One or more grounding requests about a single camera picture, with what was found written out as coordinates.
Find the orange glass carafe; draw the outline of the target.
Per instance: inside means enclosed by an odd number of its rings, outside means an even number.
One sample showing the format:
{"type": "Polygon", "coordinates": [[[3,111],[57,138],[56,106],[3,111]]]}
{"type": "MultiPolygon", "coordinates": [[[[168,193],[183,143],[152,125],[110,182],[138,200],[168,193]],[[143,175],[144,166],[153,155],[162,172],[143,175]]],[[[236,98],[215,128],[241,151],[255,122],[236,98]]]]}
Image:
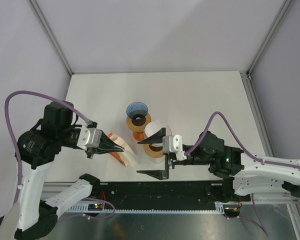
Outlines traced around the orange glass carafe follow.
{"type": "Polygon", "coordinates": [[[147,138],[147,135],[144,132],[133,132],[132,135],[134,139],[139,142],[147,138]]]}

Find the white paper coffee filter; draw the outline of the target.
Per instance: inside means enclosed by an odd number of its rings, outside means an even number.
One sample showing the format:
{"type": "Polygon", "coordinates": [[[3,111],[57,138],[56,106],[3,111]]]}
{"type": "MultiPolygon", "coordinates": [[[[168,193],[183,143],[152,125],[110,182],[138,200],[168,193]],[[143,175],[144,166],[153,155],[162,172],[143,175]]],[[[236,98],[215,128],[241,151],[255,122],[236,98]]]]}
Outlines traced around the white paper coffee filter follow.
{"type": "Polygon", "coordinates": [[[151,121],[145,126],[144,132],[143,132],[143,137],[149,138],[150,136],[154,135],[157,133],[159,130],[162,128],[166,128],[166,135],[171,135],[172,131],[171,128],[168,126],[168,124],[164,121],[161,120],[155,120],[151,121]]]}

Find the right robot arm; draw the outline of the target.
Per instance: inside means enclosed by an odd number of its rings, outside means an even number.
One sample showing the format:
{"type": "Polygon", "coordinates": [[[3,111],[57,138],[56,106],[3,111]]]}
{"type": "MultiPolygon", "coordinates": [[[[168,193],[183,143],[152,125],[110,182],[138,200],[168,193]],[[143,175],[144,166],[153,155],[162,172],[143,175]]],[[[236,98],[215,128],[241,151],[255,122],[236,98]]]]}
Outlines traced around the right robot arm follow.
{"type": "Polygon", "coordinates": [[[300,198],[300,158],[285,159],[252,154],[243,147],[225,145],[225,141],[207,131],[198,146],[191,150],[181,135],[167,135],[162,128],[140,145],[162,145],[163,170],[143,170],[142,174],[167,180],[176,166],[207,166],[208,171],[221,178],[221,196],[232,201],[237,196],[255,193],[283,193],[300,198]]]}

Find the blue glass dripper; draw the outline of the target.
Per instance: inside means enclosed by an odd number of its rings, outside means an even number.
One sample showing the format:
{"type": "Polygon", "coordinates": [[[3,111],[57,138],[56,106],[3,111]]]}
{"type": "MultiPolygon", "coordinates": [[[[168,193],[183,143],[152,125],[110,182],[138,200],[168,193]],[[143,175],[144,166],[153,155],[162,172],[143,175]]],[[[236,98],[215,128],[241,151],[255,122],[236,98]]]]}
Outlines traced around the blue glass dripper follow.
{"type": "Polygon", "coordinates": [[[130,119],[144,118],[148,114],[148,107],[143,102],[132,102],[127,106],[126,114],[130,119]]]}

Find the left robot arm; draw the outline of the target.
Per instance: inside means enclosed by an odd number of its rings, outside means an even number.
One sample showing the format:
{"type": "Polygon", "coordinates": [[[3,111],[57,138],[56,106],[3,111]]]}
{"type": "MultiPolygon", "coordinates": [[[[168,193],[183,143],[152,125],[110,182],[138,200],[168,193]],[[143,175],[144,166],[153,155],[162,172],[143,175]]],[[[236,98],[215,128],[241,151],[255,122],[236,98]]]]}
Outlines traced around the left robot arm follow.
{"type": "Polygon", "coordinates": [[[54,100],[44,108],[41,119],[19,138],[14,138],[17,159],[15,202],[0,217],[0,240],[37,240],[48,235],[59,218],[77,202],[100,196],[100,180],[88,173],[57,195],[43,200],[44,183],[62,147],[82,150],[88,158],[125,149],[113,142],[97,123],[82,118],[72,103],[54,100]]]}

